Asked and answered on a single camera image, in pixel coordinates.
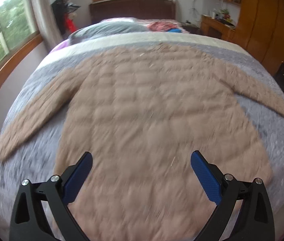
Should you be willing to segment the grey floral quilted bedspread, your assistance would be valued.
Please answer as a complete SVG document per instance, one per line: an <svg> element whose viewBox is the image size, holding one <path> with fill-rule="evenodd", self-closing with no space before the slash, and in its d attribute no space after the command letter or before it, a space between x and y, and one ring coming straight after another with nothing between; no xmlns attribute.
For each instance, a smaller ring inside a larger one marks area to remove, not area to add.
<svg viewBox="0 0 284 241"><path fill-rule="evenodd" d="M8 125L16 114L62 69L74 67L86 57L116 46L146 47L161 42L186 44L214 57L231 62L248 75L269 86L276 93L282 91L267 71L244 49L236 44L195 34L183 33L127 33L95 38L63 48L46 56L25 82L12 103L4 120ZM273 170L273 178L267 191L272 209L279 210L284 203L284 117L266 107L238 96L246 116L258 130ZM21 147L16 156L6 164L0 164L0 217L10 221L11 210L21 180L42 180L53 172L53 163L62 132L66 111L62 110L43 131Z"/></svg>

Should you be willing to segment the red patterned cloth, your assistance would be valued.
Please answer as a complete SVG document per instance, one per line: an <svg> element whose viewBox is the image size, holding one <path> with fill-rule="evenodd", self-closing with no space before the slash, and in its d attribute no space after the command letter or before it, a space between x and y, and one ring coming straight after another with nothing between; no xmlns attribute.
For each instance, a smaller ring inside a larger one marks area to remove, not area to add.
<svg viewBox="0 0 284 241"><path fill-rule="evenodd" d="M166 21L152 22L147 25L147 28L153 32L167 32L168 30L174 29L174 28L180 29L179 25L172 23L172 22L166 22Z"/></svg>

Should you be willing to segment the blue cloth on bed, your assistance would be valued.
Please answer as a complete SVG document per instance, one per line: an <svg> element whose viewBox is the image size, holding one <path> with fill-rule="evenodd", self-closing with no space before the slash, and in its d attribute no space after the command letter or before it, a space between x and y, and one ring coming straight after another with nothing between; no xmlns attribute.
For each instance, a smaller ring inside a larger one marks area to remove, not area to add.
<svg viewBox="0 0 284 241"><path fill-rule="evenodd" d="M169 33L181 33L182 30L181 30L181 29L178 29L178 28L174 28L174 29L168 30L167 32L169 32Z"/></svg>

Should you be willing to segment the tan quilted puffer jacket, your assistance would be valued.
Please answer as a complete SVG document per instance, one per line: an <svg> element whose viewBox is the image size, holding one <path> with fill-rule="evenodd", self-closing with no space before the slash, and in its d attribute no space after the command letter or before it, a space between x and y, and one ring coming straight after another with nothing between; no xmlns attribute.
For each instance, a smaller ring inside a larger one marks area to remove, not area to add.
<svg viewBox="0 0 284 241"><path fill-rule="evenodd" d="M0 136L6 161L68 104L54 166L89 151L71 212L92 240L184 240L214 210L190 165L199 150L224 172L272 176L266 148L235 95L284 116L284 98L196 48L117 47L61 71Z"/></svg>

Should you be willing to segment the wooden desk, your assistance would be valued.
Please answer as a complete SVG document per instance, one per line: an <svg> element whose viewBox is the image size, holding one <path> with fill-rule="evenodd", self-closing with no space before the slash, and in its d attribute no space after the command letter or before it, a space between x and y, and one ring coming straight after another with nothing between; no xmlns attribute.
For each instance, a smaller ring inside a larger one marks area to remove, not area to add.
<svg viewBox="0 0 284 241"><path fill-rule="evenodd" d="M218 20L214 20L210 16L201 16L201 33L207 37L217 38L232 42L235 34L235 29L225 25Z"/></svg>

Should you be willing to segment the wooden side window frame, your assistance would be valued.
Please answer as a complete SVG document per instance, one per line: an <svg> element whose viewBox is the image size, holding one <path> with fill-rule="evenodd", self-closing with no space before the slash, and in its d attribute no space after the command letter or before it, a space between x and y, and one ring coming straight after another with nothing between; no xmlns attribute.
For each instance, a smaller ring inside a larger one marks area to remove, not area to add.
<svg viewBox="0 0 284 241"><path fill-rule="evenodd" d="M41 42L31 0L0 0L0 88Z"/></svg>

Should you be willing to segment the side window curtain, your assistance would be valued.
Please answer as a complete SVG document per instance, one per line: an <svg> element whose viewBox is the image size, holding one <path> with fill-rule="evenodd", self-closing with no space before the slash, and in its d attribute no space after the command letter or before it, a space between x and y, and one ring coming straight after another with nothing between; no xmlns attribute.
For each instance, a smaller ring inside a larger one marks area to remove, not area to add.
<svg viewBox="0 0 284 241"><path fill-rule="evenodd" d="M62 42L50 0L31 0L36 23L49 51Z"/></svg>

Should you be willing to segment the dark wooden headboard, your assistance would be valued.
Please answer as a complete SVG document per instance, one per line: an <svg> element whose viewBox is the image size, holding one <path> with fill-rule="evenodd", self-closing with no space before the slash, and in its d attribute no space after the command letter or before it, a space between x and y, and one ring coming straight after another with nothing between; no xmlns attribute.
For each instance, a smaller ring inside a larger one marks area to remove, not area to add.
<svg viewBox="0 0 284 241"><path fill-rule="evenodd" d="M142 20L176 18L173 0L109 0L89 5L92 23L117 17L133 17Z"/></svg>

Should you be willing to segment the grey pillow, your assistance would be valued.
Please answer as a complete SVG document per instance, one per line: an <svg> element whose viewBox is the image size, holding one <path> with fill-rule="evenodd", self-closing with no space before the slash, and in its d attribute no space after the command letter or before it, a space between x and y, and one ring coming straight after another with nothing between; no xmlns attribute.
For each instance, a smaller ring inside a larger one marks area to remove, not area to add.
<svg viewBox="0 0 284 241"><path fill-rule="evenodd" d="M107 37L115 34L148 32L147 27L136 23L126 21L100 22L81 28L69 35L70 45L75 45L87 40L93 40L101 37Z"/></svg>

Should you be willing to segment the wooden wardrobe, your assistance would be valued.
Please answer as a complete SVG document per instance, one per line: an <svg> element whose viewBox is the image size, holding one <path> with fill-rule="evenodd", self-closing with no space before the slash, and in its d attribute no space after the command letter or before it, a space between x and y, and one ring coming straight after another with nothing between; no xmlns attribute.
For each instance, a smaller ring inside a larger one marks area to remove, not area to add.
<svg viewBox="0 0 284 241"><path fill-rule="evenodd" d="M233 42L274 75L284 63L284 0L241 0Z"/></svg>

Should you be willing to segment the coat rack with clothes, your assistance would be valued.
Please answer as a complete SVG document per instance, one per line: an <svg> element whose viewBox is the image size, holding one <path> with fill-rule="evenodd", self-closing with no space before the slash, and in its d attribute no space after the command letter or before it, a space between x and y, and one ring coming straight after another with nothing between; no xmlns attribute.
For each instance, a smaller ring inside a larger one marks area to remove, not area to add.
<svg viewBox="0 0 284 241"><path fill-rule="evenodd" d="M80 5L72 3L70 0L55 0L51 4L57 27L63 37L78 30L74 23L76 11Z"/></svg>

